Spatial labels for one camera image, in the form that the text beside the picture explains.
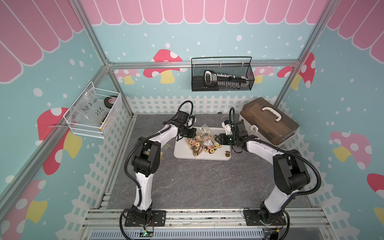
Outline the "clear ziploc bag of cookies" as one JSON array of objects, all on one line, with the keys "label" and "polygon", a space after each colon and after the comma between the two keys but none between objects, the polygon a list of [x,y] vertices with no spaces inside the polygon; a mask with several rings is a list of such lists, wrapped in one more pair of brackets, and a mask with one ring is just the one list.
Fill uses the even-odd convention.
[{"label": "clear ziploc bag of cookies", "polygon": [[197,129],[196,136],[193,139],[188,139],[187,144],[196,158],[204,152],[204,147],[209,145],[217,145],[215,136],[208,125],[204,124]]}]

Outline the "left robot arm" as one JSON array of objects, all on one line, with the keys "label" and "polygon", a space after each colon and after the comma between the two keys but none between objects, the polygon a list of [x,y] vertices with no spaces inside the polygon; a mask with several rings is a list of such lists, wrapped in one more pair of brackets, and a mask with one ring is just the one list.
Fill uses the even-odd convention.
[{"label": "left robot arm", "polygon": [[197,129],[193,127],[196,118],[193,110],[193,102],[184,101],[176,114],[163,122],[164,127],[161,130],[138,139],[124,163],[126,176],[136,185],[136,198],[133,207],[127,210],[123,217],[133,216],[143,224],[151,221],[152,184],[154,173],[160,166],[161,148],[173,138],[192,139],[196,136]]}]

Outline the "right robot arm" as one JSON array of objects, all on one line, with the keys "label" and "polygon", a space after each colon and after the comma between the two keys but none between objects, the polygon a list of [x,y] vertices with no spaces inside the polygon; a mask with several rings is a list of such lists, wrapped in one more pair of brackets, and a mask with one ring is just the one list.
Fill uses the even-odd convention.
[{"label": "right robot arm", "polygon": [[275,187],[260,205],[258,218],[261,224],[274,224],[285,215],[286,206],[295,197],[310,195],[320,189],[321,175],[312,163],[297,150],[285,150],[249,135],[244,122],[236,120],[234,107],[230,108],[229,119],[222,126],[225,133],[215,137],[216,142],[255,154],[273,165]]}]

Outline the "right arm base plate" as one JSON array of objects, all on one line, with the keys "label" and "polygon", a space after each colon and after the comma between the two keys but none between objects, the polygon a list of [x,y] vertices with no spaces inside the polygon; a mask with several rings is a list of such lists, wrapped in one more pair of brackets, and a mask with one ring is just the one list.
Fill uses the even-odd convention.
[{"label": "right arm base plate", "polygon": [[282,211],[271,214],[265,209],[251,210],[249,208],[244,208],[243,215],[245,217],[247,226],[282,227],[287,224],[286,218]]}]

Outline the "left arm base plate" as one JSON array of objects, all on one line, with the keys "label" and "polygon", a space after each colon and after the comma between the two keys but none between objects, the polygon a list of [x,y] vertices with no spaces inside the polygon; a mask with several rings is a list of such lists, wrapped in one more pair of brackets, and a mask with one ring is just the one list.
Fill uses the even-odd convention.
[{"label": "left arm base plate", "polygon": [[166,221],[166,211],[153,211],[148,209],[147,211],[134,210],[127,214],[124,218],[125,227],[164,227]]}]

